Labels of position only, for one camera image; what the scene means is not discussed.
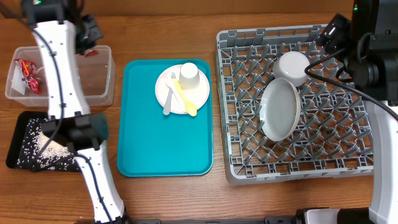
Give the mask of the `teal serving tray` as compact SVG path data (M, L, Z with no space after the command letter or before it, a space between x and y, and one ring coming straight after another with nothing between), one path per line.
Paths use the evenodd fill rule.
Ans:
M124 69L117 167L126 177L203 175L213 165L211 70L201 59L210 95L195 117L182 113L175 98L169 115L155 97L158 76L185 59L133 60Z

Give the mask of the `grey plate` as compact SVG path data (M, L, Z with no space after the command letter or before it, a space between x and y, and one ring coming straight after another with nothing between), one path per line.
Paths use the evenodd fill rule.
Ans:
M272 141L290 136L298 125L301 105L294 85L284 78L276 78L265 88L260 102L262 130Z

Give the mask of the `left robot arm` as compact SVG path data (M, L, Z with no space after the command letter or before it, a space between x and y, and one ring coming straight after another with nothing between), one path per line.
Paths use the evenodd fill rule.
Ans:
M56 163L71 159L79 166L95 223L129 223L106 157L107 120L103 113L91 113L76 62L76 55L103 38L102 32L92 15L82 15L83 6L76 1L22 1L21 8L45 70L49 119L41 130L70 151Z

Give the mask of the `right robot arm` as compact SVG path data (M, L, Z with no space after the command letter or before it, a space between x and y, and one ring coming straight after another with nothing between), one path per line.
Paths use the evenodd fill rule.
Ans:
M397 223L397 1L355 0L316 39L327 57L304 72L357 94L373 135L373 198L368 223Z

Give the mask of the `red sauce packet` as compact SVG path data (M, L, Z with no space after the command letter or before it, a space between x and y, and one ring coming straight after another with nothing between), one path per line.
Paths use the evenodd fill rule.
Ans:
M92 57L95 55L98 55L98 51L95 49L88 49L85 51L85 54L84 54L85 57Z

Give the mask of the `black waste tray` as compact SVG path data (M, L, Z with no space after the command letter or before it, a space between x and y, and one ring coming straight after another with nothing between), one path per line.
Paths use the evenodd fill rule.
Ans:
M7 154L6 158L6 165L11 168L11 169L20 169L17 168L16 162L19 157L19 153L21 151L21 146L22 146L22 140L24 138L24 134L26 131L26 126L28 123L28 120L31 118L46 118L47 119L47 114L46 112L41 112L41 111L24 111L22 112L16 123L16 127L14 130L14 134L12 137L11 145L9 147L9 152ZM45 148L49 145L50 142L47 141L47 143L42 147L42 149L35 155L35 157L30 161L30 170L37 170L37 171L42 171L42 170L48 170L49 167L53 167L56 164L67 161L72 158L64 157L63 159L59 159L53 164L50 164L44 168L35 168L34 163L38 159L38 157L45 151Z

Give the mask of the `grey bowl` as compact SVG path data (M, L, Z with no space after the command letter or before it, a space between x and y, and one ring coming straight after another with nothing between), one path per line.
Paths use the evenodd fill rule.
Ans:
M303 85L308 75L305 68L310 65L308 58L300 52L287 52L279 57L272 68L275 78L284 78L294 86Z

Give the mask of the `white rice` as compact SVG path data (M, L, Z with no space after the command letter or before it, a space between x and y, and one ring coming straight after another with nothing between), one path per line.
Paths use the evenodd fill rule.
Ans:
M45 136L41 130L41 124L47 121L46 118L31 118L28 120L24 138L22 140L21 151L16 162L17 168L29 169L30 161L47 143L49 138ZM71 152L55 141L49 143L45 151L41 153L34 163L35 168L44 168L53 164L59 159L70 156ZM80 172L80 169L73 159L60 162L48 170Z

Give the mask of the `yellow plastic spoon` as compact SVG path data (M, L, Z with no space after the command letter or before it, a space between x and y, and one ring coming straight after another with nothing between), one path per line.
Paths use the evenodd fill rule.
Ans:
M178 80L176 78L172 78L172 82L174 84L175 90L177 91L178 96L182 99L185 104L185 110L190 116L197 115L196 106L187 98L182 87L180 86Z

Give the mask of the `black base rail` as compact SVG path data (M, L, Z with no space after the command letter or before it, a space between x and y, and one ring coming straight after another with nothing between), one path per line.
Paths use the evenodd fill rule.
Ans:
M325 219L321 220L322 216L319 214L312 214L304 216L303 218L280 216L280 217L265 217L262 219L224 219L224 220L174 220L164 221L159 219L145 219L145 220L127 220L115 221L113 223L119 224L294 224L294 223L337 223L337 218L330 215L323 216Z

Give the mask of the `white paper cup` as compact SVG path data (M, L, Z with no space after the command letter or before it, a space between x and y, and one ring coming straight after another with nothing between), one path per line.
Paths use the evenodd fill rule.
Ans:
M191 62L185 63L180 68L178 82L183 90L192 90L200 83L198 67Z

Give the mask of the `clear plastic bin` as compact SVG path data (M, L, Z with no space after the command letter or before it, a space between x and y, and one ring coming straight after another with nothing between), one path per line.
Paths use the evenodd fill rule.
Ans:
M113 104L116 66L111 48L97 45L94 56L76 56L81 87L90 106L109 106ZM17 59L34 62L38 66L40 94L33 93L22 81L21 69ZM5 97L27 107L47 107L48 93L45 72L38 47L19 47L15 50L6 80Z

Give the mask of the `silver foil wrapper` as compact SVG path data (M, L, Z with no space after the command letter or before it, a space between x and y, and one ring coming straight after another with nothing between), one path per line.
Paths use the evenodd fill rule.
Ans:
M41 87L39 78L37 78L37 66L30 60L24 60L21 58L14 59L19 70L22 72L22 81L29 87L29 89L35 94L39 95Z

